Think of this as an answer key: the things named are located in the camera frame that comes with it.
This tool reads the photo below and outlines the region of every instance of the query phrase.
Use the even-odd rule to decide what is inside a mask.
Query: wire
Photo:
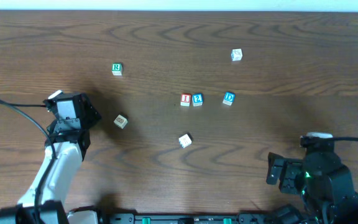
[[[324,202],[323,203],[323,210],[321,211],[323,213],[323,222],[324,224],[329,224],[328,222],[328,217],[327,217],[327,210],[328,210],[328,207],[330,206],[331,203],[329,202]]]
[[[47,107],[45,105],[18,105],[18,104],[15,104],[15,103],[10,103],[11,106],[21,106],[21,107]]]
[[[4,105],[7,106],[8,108],[14,110],[15,112],[19,113],[20,115],[22,115],[23,117],[27,118],[28,120],[30,120],[33,124],[36,125],[37,128],[40,129],[40,131],[42,132],[42,134],[45,135],[45,137],[47,138],[50,147],[52,148],[52,158],[44,172],[44,174],[41,176],[40,182],[38,183],[37,188],[35,189],[35,197],[34,197],[34,207],[35,207],[35,219],[37,221],[37,223],[41,223],[40,220],[40,213],[39,213],[39,196],[41,194],[41,187],[45,182],[45,179],[48,177],[48,174],[50,172],[50,169],[53,166],[53,163],[56,160],[56,150],[55,150],[55,146],[52,143],[52,140],[50,139],[48,133],[41,127],[41,125],[36,122],[33,118],[31,118],[29,115],[27,115],[25,112],[21,111],[20,109],[17,109],[16,106],[43,106],[43,105],[18,105],[18,104],[14,104],[14,103],[7,103],[3,100],[0,100],[0,105]]]
[[[0,104],[6,105],[6,106],[9,105],[9,106],[22,106],[22,107],[47,107],[45,105],[23,105],[23,104],[17,104],[17,103],[8,103],[8,102],[3,101],[3,100],[0,100]]]
[[[319,139],[315,142],[311,142],[311,144],[320,143],[320,142],[327,142],[327,141],[356,141],[358,142],[358,138],[355,137],[336,137],[336,138],[326,138],[326,139]]]

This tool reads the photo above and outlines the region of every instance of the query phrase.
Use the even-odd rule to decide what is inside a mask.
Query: wooden table
[[[244,56],[231,62],[238,48]],[[358,14],[0,11],[0,98],[41,103],[58,89],[89,94],[103,116],[67,210],[302,209],[265,183],[267,154],[302,158],[308,131],[358,137]],[[226,91],[236,94],[232,106],[222,104]],[[180,106],[181,93],[204,94],[204,105]],[[25,111],[45,127],[53,119]],[[119,113],[125,129],[113,123]],[[194,142],[182,149],[187,132]],[[0,208],[33,181],[44,141],[0,106]],[[336,146],[358,191],[358,144]]]

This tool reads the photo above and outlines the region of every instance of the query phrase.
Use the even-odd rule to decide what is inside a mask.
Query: white block
[[[231,51],[231,60],[232,61],[238,61],[242,58],[242,51],[241,49],[233,49]]]
[[[180,106],[190,106],[191,95],[182,94],[180,98]]]
[[[52,93],[50,96],[48,96],[48,100],[51,100],[53,98],[55,98],[56,96],[63,94],[63,90],[57,90],[55,93]]]
[[[306,134],[308,137],[319,137],[319,138],[333,138],[334,136],[329,133],[309,132]]]
[[[128,123],[128,120],[121,115],[118,115],[118,117],[114,120],[114,124],[119,126],[121,129],[124,128],[125,125],[127,125],[127,123]]]
[[[182,147],[187,147],[191,144],[191,139],[188,134],[185,134],[184,136],[179,138],[179,143]]]

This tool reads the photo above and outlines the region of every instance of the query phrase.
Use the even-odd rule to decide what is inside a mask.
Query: wall
[[[0,9],[358,12],[355,0],[0,0]]]

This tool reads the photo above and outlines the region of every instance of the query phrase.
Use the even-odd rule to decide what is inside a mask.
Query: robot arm
[[[325,133],[301,137],[306,149],[304,159],[268,155],[266,183],[280,179],[281,193],[300,195],[305,209],[317,223],[358,223],[358,193],[350,170],[334,152],[334,141],[358,138],[333,138]]]
[[[1,224],[68,223],[63,204],[91,144],[89,129],[101,116],[84,93],[64,94],[59,90],[44,103],[56,117],[47,128],[44,161],[17,205],[0,210]]]
[[[53,162],[45,183],[42,185],[39,205],[43,205],[49,200],[61,201],[64,204],[71,181],[82,163],[82,155],[78,143],[67,141],[54,143],[54,146],[57,159]],[[45,158],[38,174],[35,176],[28,191],[17,202],[18,205],[23,207],[34,206],[35,190],[51,160],[52,148],[48,146],[45,149]]]

